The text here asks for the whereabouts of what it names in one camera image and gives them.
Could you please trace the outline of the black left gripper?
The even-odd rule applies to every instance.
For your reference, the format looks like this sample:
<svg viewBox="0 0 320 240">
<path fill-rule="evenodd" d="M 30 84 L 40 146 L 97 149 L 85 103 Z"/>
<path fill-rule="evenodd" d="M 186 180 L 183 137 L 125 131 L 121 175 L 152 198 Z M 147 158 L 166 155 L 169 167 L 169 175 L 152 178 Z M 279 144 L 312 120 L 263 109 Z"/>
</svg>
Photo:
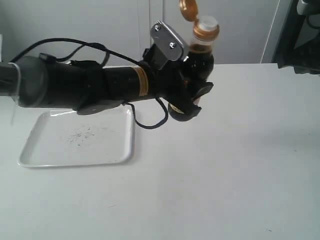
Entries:
<svg viewBox="0 0 320 240">
<path fill-rule="evenodd" d="M 139 99 L 165 99 L 169 115 L 179 122 L 189 121 L 200 113 L 202 108 L 192 103 L 192 100 L 196 101 L 208 94 L 214 86 L 212 82 L 197 84 L 191 100 L 182 75 L 183 53 L 180 49 L 177 54 L 170 53 L 171 58 L 168 58 L 158 47 L 150 47 L 144 50 L 140 61 L 148 77 L 148 93 Z"/>
</svg>

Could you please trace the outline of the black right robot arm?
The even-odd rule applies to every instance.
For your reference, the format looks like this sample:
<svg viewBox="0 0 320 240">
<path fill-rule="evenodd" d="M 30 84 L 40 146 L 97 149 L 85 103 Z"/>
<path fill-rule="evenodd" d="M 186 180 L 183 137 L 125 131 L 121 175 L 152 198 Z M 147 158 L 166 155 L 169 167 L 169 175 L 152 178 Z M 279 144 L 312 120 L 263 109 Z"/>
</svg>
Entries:
<svg viewBox="0 0 320 240">
<path fill-rule="evenodd" d="M 272 62 L 279 69 L 292 67 L 295 74 L 320 74 L 320 15 L 318 0 L 292 0 L 286 14 Z"/>
</svg>

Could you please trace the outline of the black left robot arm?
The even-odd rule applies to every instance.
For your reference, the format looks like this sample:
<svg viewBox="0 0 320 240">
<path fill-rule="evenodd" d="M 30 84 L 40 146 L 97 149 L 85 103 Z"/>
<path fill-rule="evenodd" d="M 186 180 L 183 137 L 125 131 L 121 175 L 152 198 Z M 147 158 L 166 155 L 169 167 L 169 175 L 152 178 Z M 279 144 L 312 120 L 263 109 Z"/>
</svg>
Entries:
<svg viewBox="0 0 320 240">
<path fill-rule="evenodd" d="M 58 62 L 51 55 L 24 56 L 1 63 L 0 94 L 23 108 L 71 109 L 91 115 L 137 101 L 163 98 L 189 118 L 201 110 L 195 99 L 211 82 L 185 74 L 187 63 L 167 60 L 157 48 L 146 49 L 134 66 L 102 67 L 95 61 Z"/>
</svg>

